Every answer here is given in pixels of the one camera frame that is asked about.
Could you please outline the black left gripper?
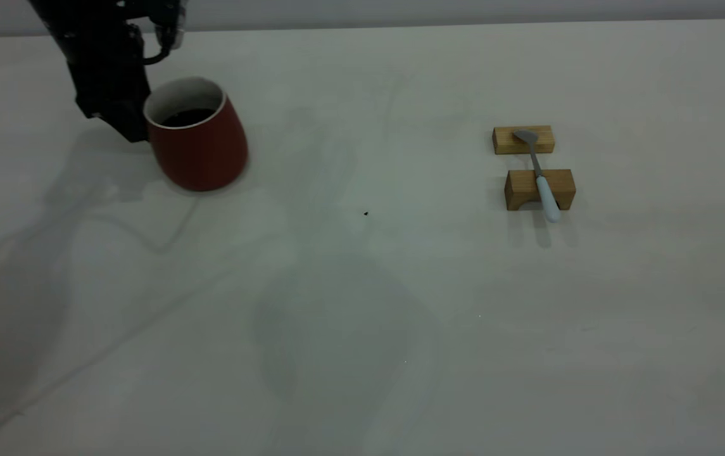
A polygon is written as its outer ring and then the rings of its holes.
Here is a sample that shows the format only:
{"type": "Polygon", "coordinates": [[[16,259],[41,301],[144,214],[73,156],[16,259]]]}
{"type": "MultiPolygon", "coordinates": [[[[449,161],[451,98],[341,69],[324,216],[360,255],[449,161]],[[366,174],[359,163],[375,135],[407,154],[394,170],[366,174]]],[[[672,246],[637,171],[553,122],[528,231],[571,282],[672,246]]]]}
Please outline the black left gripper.
{"type": "Polygon", "coordinates": [[[142,32],[123,22],[101,29],[53,28],[52,35],[66,58],[81,112],[107,121],[130,143],[148,141],[142,32]]]}

